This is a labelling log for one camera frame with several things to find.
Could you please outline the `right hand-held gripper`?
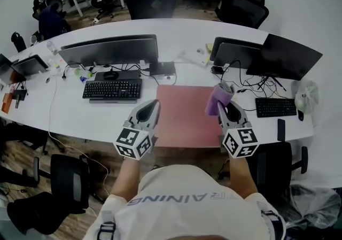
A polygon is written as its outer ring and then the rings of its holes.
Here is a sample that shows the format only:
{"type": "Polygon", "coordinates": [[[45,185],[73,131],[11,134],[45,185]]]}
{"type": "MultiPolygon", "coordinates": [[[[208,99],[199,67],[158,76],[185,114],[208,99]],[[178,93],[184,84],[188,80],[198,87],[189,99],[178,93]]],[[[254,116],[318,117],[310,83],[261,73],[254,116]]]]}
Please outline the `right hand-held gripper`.
{"type": "Polygon", "coordinates": [[[223,129],[224,136],[221,144],[229,156],[238,159],[254,155],[260,143],[245,110],[231,100],[228,104],[228,117],[226,107],[221,102],[217,103],[217,113],[221,127],[226,127],[223,129]],[[229,121],[242,123],[242,126],[229,126],[229,121]]]}

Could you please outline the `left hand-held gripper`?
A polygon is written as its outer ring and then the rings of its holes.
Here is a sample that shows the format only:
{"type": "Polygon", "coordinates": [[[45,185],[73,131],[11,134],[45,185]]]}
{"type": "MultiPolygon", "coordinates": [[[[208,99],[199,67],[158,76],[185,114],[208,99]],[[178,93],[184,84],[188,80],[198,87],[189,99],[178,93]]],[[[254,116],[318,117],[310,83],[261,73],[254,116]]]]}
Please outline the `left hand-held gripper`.
{"type": "Polygon", "coordinates": [[[124,158],[141,160],[151,153],[156,137],[161,104],[159,100],[149,100],[135,107],[123,123],[120,134],[114,141],[117,153],[124,158]]]}

